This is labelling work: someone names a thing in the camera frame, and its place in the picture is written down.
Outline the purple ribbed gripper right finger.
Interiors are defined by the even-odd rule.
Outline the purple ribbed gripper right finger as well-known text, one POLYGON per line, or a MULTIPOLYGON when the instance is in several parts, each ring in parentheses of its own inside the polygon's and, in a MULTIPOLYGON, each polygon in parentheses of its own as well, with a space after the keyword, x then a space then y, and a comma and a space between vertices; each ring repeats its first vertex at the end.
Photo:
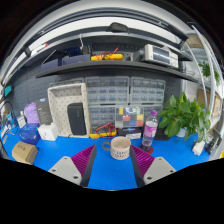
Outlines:
POLYGON ((138 188, 175 172, 175 169, 163 157, 154 158, 133 145, 130 146, 130 158, 138 188))

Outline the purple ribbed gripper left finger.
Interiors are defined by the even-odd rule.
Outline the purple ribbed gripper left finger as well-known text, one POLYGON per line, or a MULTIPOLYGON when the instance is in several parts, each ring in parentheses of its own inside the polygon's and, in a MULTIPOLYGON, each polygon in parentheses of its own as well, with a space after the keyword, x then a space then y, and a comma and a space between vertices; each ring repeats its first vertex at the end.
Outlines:
POLYGON ((87 187, 96 154, 96 146, 92 145, 72 157, 63 156, 49 172, 76 185, 87 187))

